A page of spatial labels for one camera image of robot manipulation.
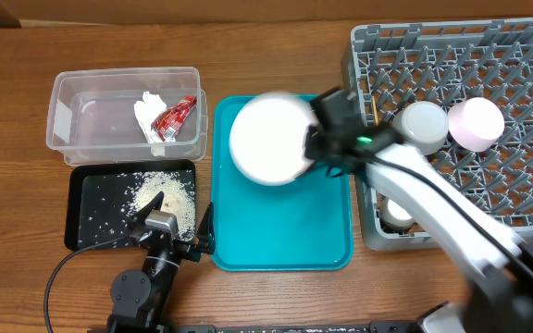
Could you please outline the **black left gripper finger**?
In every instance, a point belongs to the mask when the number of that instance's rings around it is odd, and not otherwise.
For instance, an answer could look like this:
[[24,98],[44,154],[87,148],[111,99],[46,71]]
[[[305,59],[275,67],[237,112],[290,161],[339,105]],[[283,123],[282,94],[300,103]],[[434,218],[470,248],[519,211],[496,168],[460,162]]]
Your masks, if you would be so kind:
[[160,210],[163,199],[164,193],[160,191],[146,206],[133,215],[133,217],[127,223],[127,228],[135,229],[136,227],[143,226],[145,224],[145,219],[154,210]]
[[197,247],[201,253],[215,252],[214,210],[214,204],[210,202],[196,232]]

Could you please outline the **pile of rice grains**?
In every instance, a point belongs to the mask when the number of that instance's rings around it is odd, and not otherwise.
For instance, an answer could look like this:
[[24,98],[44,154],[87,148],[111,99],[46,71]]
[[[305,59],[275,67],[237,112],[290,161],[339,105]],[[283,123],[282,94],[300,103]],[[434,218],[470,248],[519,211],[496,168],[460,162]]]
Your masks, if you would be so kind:
[[127,223],[160,191],[160,210],[177,217],[179,238],[196,229],[195,180],[190,170],[89,176],[83,181],[77,245],[87,247],[129,233]]

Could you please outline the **wooden chopstick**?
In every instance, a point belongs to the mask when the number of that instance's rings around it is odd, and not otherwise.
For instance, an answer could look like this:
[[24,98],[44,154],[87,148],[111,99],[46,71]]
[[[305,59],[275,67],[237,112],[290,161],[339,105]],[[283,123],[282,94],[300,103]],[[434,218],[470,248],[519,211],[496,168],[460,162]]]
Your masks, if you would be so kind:
[[374,123],[377,126],[379,124],[378,109],[377,109],[376,99],[373,94],[371,95],[371,109],[372,109],[372,114],[374,117]]

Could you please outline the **pink round plate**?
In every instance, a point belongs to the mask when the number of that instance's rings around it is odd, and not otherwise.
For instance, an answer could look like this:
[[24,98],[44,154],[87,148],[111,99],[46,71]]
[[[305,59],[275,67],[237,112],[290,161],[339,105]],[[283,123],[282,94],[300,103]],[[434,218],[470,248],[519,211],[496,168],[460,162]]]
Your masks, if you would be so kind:
[[238,170],[266,186],[295,181],[312,164],[304,155],[305,136],[316,116],[308,102],[288,92],[260,94],[243,106],[229,134],[229,152]]

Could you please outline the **red snack wrapper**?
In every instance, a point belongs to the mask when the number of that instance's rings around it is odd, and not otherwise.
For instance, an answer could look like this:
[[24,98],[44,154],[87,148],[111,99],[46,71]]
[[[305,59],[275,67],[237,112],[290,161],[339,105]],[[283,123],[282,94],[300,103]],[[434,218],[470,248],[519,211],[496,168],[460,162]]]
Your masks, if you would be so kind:
[[151,129],[163,142],[171,141],[178,135],[186,118],[196,104],[196,97],[185,96],[177,104],[169,107],[157,116],[152,122]]

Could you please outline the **grey bowl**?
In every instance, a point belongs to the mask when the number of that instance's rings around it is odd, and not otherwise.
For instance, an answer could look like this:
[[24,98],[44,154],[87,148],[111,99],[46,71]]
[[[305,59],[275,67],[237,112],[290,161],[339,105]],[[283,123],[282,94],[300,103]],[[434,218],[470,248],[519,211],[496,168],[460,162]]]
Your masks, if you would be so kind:
[[422,155],[435,154],[445,143],[449,132],[446,112],[426,101],[415,102],[398,112],[392,126]]

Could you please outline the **white cup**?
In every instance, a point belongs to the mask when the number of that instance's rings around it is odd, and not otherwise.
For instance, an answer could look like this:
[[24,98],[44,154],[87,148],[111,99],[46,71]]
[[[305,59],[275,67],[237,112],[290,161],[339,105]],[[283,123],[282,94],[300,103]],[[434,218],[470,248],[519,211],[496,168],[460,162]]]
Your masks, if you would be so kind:
[[380,219],[388,228],[398,232],[409,229],[415,223],[408,212],[389,198],[381,202]]

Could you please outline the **white tissue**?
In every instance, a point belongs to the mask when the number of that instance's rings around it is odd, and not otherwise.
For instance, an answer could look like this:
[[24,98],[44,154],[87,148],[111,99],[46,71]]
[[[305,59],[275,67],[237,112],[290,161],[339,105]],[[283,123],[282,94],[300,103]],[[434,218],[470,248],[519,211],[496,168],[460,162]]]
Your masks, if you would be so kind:
[[152,129],[152,124],[158,116],[167,110],[167,104],[157,94],[144,92],[141,101],[134,106],[134,115],[148,143],[163,143],[164,141]]

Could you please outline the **pink bowl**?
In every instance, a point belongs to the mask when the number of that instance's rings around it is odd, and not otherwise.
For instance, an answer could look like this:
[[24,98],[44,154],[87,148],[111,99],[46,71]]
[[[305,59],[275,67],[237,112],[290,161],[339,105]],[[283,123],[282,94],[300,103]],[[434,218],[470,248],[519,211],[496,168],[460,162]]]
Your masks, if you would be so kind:
[[452,138],[472,152],[488,150],[500,139],[505,128],[500,108],[483,97],[474,97],[454,105],[447,117]]

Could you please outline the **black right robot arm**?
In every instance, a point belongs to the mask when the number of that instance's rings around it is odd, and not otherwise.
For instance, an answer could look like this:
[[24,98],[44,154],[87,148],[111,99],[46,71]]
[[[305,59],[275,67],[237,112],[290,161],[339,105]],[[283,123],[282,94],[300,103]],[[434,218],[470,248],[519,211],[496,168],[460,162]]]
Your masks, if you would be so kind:
[[446,302],[411,332],[533,332],[533,239],[483,212],[387,123],[367,126],[357,97],[335,87],[313,99],[304,154],[353,174],[411,215],[459,267],[465,306]]

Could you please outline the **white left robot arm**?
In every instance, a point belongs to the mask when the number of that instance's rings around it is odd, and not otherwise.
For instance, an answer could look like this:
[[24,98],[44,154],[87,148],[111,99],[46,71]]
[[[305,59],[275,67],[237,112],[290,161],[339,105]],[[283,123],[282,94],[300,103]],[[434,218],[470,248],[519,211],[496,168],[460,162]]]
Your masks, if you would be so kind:
[[163,199],[158,193],[128,224],[130,242],[147,255],[140,269],[123,271],[113,280],[108,332],[169,332],[163,313],[181,262],[198,262],[215,252],[214,206],[207,206],[196,240],[185,241],[178,238],[176,216],[161,210]]

